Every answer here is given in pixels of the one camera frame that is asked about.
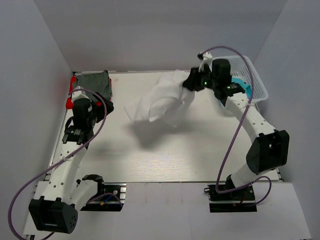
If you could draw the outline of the white t shirt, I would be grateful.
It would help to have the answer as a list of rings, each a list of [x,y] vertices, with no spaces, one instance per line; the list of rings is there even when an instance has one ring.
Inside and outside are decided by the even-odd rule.
[[[195,99],[195,92],[183,87],[188,76],[182,70],[162,74],[147,93],[124,106],[128,118],[133,123],[163,120],[178,126]]]

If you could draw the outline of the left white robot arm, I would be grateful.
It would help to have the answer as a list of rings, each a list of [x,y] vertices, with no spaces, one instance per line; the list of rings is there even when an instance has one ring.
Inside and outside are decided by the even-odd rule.
[[[32,199],[28,210],[39,231],[70,234],[74,231],[78,212],[91,198],[105,196],[103,177],[89,174],[76,180],[76,173],[89,143],[97,133],[94,126],[105,123],[114,110],[113,103],[95,92],[91,100],[83,91],[71,94],[72,116],[68,119],[60,153],[60,161],[53,165],[47,187],[38,199]]]

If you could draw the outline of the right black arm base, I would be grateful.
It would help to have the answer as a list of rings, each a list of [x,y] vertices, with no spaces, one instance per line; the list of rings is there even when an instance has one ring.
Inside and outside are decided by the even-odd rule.
[[[256,198],[252,186],[230,193],[217,193],[216,185],[204,188],[208,194],[211,213],[253,213],[257,212]]]

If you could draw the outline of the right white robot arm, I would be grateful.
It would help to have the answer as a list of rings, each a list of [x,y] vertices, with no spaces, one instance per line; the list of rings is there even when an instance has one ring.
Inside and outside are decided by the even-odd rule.
[[[227,59],[212,59],[201,54],[198,57],[200,66],[191,69],[182,86],[194,92],[212,90],[251,140],[245,164],[227,177],[223,190],[216,190],[236,200],[243,195],[244,188],[261,179],[263,174],[287,163],[290,136],[286,130],[277,130],[268,123],[251,105],[245,88],[232,80],[231,65]]]

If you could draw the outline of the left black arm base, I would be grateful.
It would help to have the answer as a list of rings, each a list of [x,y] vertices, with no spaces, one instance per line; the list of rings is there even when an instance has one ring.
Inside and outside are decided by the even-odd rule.
[[[83,212],[120,212],[126,198],[126,183],[104,182],[103,177],[97,174],[85,175],[77,179],[77,187],[84,181],[90,180],[97,183],[96,194],[89,198],[81,211]]]

